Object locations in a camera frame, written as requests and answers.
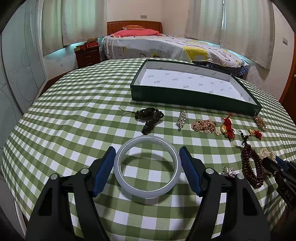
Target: light green curtain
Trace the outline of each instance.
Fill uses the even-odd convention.
[[[44,0],[42,8],[42,51],[43,56],[63,48],[62,0]]]
[[[63,44],[104,35],[104,0],[63,0]]]
[[[270,69],[274,12],[270,0],[224,0],[220,45]]]
[[[219,44],[223,0],[190,0],[185,37]]]

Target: door frame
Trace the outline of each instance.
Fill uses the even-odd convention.
[[[286,83],[286,86],[284,88],[284,91],[283,93],[281,94],[281,97],[279,99],[279,102],[282,104],[285,97],[286,97],[286,94],[288,92],[288,89],[290,87],[290,84],[292,81],[295,81],[293,78],[293,75],[294,75],[294,71],[296,69],[296,35],[294,35],[294,53],[293,53],[293,60],[292,60],[292,65],[291,65],[291,70],[290,70],[290,74],[289,74],[289,77],[288,77],[288,80],[287,80],[287,83]]]

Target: light switch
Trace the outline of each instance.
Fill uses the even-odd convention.
[[[284,43],[285,45],[288,45],[288,40],[286,40],[285,38],[283,38],[283,43]]]

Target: green and white gingham fabric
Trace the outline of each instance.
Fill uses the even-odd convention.
[[[221,117],[228,115],[226,112],[132,101],[130,83],[144,61],[144,58],[109,60],[74,70],[47,90],[24,114],[4,146],[2,172],[28,219],[51,174],[75,174],[101,158],[109,146],[118,150],[127,140],[142,135],[144,123],[118,107],[130,111],[147,107],[160,109],[165,116],[151,135],[166,139],[177,150],[187,146],[194,157],[217,172],[222,172],[223,167],[233,167],[237,173],[241,172],[239,130],[246,134],[248,128],[257,129],[253,119],[238,114],[231,116],[236,138],[229,142],[223,135],[190,129],[190,123],[196,119],[212,119],[219,127]],[[257,152],[267,147],[282,159],[295,160],[296,126],[291,118],[274,97],[251,83],[242,82],[262,104],[260,116],[267,125],[262,141],[251,138],[251,146]],[[187,119],[184,128],[178,131],[175,123],[181,110],[186,110]],[[129,155],[123,163],[123,173],[135,187],[152,190],[170,179],[172,161],[159,147],[138,146],[131,149]],[[254,191],[270,228],[285,208],[276,188],[271,177]],[[81,236],[73,194],[69,198],[72,222],[76,234]],[[183,240],[201,201],[191,191],[183,171],[175,187],[155,199],[126,193],[112,172],[104,191],[94,200],[111,240]],[[214,237],[222,227],[225,202],[226,195],[222,194]]]

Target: wooden nightstand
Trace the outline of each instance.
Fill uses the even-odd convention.
[[[78,68],[83,68],[101,62],[99,46],[75,51]]]

